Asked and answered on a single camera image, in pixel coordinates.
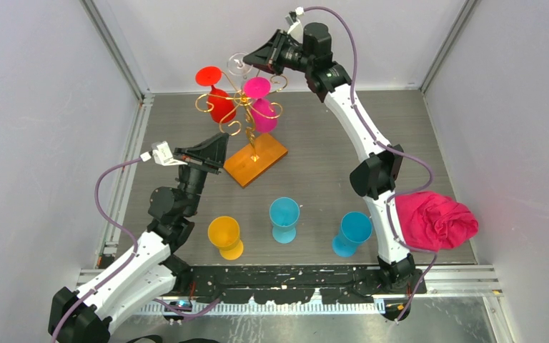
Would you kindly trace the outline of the red plastic wine glass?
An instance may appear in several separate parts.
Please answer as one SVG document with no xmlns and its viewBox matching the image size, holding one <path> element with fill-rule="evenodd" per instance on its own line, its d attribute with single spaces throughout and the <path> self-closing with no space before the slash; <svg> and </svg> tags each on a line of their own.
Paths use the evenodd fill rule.
<svg viewBox="0 0 549 343">
<path fill-rule="evenodd" d="M 206 111 L 210 114 L 212 121 L 218 124 L 231 122 L 236 116 L 236 109 L 230 95 L 216 87 L 224 76 L 220 68 L 206 66 L 200 69 L 195 75 L 195 81 L 200 86 L 209 86 L 207 94 Z"/>
</svg>

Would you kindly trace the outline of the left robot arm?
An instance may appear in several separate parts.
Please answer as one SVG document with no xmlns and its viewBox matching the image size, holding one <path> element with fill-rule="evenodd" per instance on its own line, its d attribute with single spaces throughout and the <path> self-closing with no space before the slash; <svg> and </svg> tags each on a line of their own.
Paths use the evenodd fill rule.
<svg viewBox="0 0 549 343">
<path fill-rule="evenodd" d="M 178 168 L 175 187 L 158 187 L 149 198 L 152 218 L 147 230 L 132 237 L 132 247 L 100 274 L 76 290 L 60 289 L 53 297 L 48 333 L 53 342 L 108 342 L 111 335 L 142 307 L 167 293 L 185 294 L 191 267 L 176 256 L 194 228 L 207 175 L 224 166 L 230 135 L 217 133 L 190 147 L 171 149 L 154 143 L 121 168 L 154 161 Z"/>
</svg>

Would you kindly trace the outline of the pink plastic wine glass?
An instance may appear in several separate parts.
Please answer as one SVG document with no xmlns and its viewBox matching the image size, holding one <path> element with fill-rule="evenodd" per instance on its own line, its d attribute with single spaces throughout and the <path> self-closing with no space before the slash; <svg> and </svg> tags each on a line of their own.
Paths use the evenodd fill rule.
<svg viewBox="0 0 549 343">
<path fill-rule="evenodd" d="M 253 102 L 250 106 L 250 114 L 255 123 L 255 129 L 259 133 L 269 133 L 278 124 L 276 111 L 266 96 L 271 91 L 271 83 L 264 77 L 249 79 L 243 86 L 244 94 Z"/>
</svg>

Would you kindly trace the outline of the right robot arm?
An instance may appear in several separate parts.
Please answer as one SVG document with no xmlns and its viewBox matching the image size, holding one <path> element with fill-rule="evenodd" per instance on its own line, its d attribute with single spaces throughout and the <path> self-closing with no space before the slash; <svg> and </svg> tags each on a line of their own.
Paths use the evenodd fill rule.
<svg viewBox="0 0 549 343">
<path fill-rule="evenodd" d="M 278 29 L 267 43 L 242 60 L 277 76 L 285 69 L 303 73 L 311 92 L 335 115 L 360 162 L 350 173 L 350 183 L 371 215 L 377 236 L 380 286 L 393 294 L 407 287 L 420 272 L 402 235 L 393 198 L 402 148 L 390 146 L 361 105 L 349 74 L 334 60 L 328 27 L 321 23 L 306 25 L 301 41 Z"/>
</svg>

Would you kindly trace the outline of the clear wine glass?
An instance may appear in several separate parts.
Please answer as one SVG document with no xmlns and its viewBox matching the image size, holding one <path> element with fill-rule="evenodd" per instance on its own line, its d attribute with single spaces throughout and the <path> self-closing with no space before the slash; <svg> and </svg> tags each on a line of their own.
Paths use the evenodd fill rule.
<svg viewBox="0 0 549 343">
<path fill-rule="evenodd" d="M 231 55 L 227 61 L 226 71 L 238 90 L 242 90 L 247 81 L 257 74 L 253 66 L 244 62 L 247 55 L 247 52 L 239 51 Z"/>
</svg>

